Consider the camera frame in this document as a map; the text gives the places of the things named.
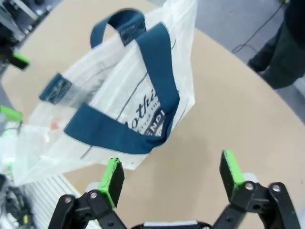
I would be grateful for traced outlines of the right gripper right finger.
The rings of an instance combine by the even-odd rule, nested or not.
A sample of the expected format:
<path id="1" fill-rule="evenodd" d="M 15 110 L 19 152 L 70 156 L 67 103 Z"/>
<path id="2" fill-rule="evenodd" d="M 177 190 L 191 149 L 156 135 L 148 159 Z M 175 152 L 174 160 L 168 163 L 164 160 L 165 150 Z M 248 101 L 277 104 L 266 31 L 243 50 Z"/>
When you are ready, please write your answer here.
<path id="1" fill-rule="evenodd" d="M 213 229 L 236 229 L 247 213 L 258 214 L 265 229 L 301 228 L 283 183 L 263 187 L 245 180 L 231 150 L 222 151 L 219 171 L 229 204 L 212 225 Z"/>

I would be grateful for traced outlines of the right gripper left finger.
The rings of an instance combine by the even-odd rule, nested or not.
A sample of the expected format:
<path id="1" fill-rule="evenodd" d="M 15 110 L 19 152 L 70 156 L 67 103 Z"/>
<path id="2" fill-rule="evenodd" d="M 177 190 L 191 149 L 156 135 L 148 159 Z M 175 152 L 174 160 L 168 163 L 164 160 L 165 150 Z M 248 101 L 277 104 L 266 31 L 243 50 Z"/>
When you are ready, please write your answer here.
<path id="1" fill-rule="evenodd" d="M 127 228 L 114 209 L 118 205 L 124 183 L 124 170 L 119 158 L 111 158 L 97 189 L 79 198 L 62 195 L 49 223 L 50 229 L 84 229 L 92 220 L 102 229 Z"/>

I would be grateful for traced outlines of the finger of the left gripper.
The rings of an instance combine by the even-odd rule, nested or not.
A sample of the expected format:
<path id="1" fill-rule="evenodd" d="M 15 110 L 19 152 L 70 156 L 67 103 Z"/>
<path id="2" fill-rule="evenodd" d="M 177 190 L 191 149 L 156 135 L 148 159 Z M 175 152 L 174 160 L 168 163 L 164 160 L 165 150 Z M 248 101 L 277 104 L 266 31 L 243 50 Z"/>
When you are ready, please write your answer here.
<path id="1" fill-rule="evenodd" d="M 9 58 L 9 63 L 21 70 L 25 70 L 29 66 L 30 60 L 18 52 L 13 52 Z"/>
<path id="2" fill-rule="evenodd" d="M 23 120 L 22 112 L 14 110 L 12 108 L 6 107 L 4 105 L 0 106 L 0 121 L 12 121 L 20 122 Z"/>

